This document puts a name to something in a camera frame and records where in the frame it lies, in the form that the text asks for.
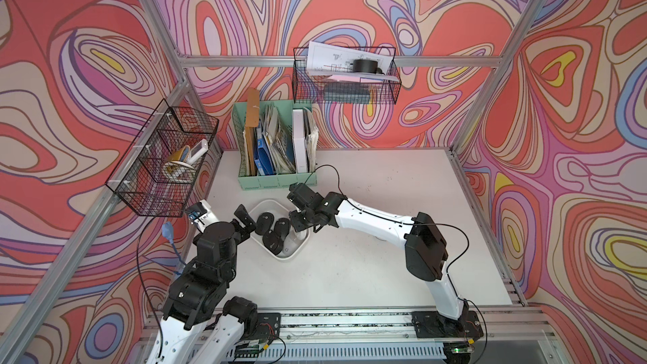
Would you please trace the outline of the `black mouse bottom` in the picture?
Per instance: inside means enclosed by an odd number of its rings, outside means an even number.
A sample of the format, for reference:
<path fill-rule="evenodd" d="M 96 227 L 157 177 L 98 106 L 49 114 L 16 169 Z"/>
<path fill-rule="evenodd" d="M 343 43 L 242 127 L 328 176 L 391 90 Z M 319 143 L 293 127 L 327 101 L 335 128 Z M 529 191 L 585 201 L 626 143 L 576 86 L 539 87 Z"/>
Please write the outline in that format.
<path fill-rule="evenodd" d="M 284 248 L 284 240 L 276 231 L 268 231 L 263 235 L 263 244 L 271 254 L 278 256 Z"/>

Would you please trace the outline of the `white storage tray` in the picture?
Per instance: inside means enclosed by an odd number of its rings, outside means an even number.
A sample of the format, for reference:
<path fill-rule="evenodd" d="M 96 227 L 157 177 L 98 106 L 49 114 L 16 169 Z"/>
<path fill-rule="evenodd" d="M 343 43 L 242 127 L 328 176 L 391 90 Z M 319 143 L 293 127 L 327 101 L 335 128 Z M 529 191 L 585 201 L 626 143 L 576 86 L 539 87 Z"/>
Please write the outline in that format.
<path fill-rule="evenodd" d="M 275 219 L 279 219 L 288 218 L 290 210 L 276 200 L 267 199 L 261 201 L 255 207 L 252 207 L 249 210 L 249 215 L 257 222 L 259 216 L 264 212 L 270 212 L 274 215 Z M 303 250 L 305 245 L 309 242 L 312 234 L 313 231 L 311 229 L 297 233 L 292 227 L 288 236 L 283 241 L 283 248 L 279 254 L 273 254 L 266 248 L 261 235 L 252 232 L 251 239 L 253 239 L 256 244 L 259 244 L 259 246 L 275 260 L 288 262 L 293 260 L 298 253 Z"/>

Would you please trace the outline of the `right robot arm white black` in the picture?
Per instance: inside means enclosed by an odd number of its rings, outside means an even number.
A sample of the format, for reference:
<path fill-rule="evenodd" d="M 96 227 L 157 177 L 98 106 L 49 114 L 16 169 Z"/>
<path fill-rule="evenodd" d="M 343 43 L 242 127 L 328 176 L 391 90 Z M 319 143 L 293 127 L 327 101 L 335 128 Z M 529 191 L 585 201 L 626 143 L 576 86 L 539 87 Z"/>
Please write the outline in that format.
<path fill-rule="evenodd" d="M 466 322 L 468 305 L 448 274 L 448 243 L 429 215 L 390 214 L 364 206 L 342 193 L 320 195 L 305 183 L 290 185 L 287 199 L 296 207 L 289 213 L 289 219 L 298 232 L 312 229 L 316 233 L 328 226 L 350 229 L 402 249 L 407 271 L 426 283 L 437 314 L 453 325 Z"/>

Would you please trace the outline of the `black mouse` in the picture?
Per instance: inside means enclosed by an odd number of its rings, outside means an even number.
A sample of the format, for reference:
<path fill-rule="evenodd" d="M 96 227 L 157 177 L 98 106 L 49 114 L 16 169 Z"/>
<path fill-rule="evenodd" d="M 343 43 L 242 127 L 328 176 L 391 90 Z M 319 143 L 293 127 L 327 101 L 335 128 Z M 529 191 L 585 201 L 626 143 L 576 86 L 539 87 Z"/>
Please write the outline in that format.
<path fill-rule="evenodd" d="M 276 231 L 268 231 L 263 235 L 263 244 L 271 254 L 278 256 L 284 248 L 284 240 Z"/>
<path fill-rule="evenodd" d="M 281 240 L 285 240 L 290 233 L 291 222 L 289 218 L 282 217 L 275 223 L 274 233 Z"/>
<path fill-rule="evenodd" d="M 271 212 L 263 212 L 259 215 L 256 221 L 256 230 L 254 231 L 259 236 L 267 234 L 275 221 L 275 217 Z"/>

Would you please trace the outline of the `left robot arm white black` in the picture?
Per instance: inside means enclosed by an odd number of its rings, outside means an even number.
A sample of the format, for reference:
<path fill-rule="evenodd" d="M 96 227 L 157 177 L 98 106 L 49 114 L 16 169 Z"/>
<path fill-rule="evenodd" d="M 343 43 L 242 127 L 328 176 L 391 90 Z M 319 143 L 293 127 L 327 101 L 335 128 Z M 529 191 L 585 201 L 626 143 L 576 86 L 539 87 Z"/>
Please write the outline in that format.
<path fill-rule="evenodd" d="M 205 343 L 190 355 L 236 277 L 238 246 L 245 235 L 240 224 L 217 218 L 205 200 L 189 207 L 187 216 L 200 230 L 193 240 L 196 256 L 170 285 L 147 363 L 223 363 L 258 324 L 257 305 L 233 297 L 224 303 Z"/>

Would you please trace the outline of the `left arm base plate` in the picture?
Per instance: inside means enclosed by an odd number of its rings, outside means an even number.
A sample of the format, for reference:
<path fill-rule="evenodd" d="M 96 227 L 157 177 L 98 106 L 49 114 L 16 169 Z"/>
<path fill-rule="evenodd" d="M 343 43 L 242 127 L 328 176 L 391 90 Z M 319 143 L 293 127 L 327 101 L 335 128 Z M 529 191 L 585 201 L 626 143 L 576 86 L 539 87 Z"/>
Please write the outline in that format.
<path fill-rule="evenodd" d="M 255 313 L 245 322 L 242 340 L 271 340 L 280 335 L 280 313 Z"/>

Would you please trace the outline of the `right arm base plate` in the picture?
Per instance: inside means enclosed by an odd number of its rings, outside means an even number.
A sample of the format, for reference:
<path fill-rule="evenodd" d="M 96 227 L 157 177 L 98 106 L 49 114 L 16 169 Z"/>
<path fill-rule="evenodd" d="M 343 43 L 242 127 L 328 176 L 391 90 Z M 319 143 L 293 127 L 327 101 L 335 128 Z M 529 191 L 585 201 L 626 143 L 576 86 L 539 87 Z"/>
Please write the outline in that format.
<path fill-rule="evenodd" d="M 418 339 L 479 340 L 485 335 L 479 315 L 472 310 L 458 320 L 445 318 L 437 311 L 414 311 L 411 317 Z"/>

